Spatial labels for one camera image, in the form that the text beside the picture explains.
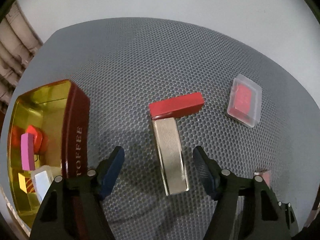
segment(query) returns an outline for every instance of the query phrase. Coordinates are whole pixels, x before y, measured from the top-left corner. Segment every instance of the red rectangular box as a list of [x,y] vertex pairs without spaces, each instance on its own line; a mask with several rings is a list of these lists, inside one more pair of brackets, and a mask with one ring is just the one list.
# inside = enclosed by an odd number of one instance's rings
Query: red rectangular box
[[149,104],[152,120],[180,118],[197,113],[204,105],[200,92],[178,96]]

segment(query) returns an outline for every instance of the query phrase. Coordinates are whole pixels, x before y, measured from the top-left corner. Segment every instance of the pink block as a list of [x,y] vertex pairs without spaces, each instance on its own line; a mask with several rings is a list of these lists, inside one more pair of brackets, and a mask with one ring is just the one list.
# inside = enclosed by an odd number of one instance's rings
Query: pink block
[[31,133],[24,133],[21,135],[21,162],[24,171],[34,171],[34,151],[33,151],[34,135]]

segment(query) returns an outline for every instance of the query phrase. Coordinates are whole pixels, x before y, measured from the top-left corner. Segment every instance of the red block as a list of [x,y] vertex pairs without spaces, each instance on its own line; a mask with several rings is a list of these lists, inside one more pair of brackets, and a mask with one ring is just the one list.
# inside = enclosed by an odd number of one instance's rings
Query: red block
[[245,118],[250,112],[251,96],[252,92],[250,88],[243,84],[238,84],[234,104],[230,112],[235,117]]
[[197,113],[204,105],[200,92],[165,99],[149,104],[152,120],[180,118]]

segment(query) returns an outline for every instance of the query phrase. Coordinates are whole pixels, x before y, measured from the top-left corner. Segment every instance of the gray textured surface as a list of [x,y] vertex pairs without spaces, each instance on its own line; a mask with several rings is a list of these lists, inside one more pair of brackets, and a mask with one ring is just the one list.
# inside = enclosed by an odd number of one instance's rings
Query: gray textured surface
[[[250,129],[225,116],[239,73],[262,87],[261,121]],[[125,163],[103,206],[117,239],[202,239],[215,204],[192,163],[201,145],[235,174],[272,169],[279,200],[291,202],[300,227],[320,180],[319,108],[283,68],[215,31],[160,19],[119,18],[73,25],[44,44],[16,88],[0,142],[0,182],[9,195],[6,136],[21,93],[70,78],[91,99],[89,166],[116,145]],[[148,104],[200,91],[205,106],[177,120],[190,191],[165,196]]]

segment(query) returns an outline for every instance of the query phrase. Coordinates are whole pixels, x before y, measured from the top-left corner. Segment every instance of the beige curtain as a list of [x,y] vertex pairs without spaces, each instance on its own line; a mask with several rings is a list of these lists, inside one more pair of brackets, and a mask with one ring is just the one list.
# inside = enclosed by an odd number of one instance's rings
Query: beige curtain
[[0,111],[6,111],[14,88],[41,45],[15,2],[0,22]]

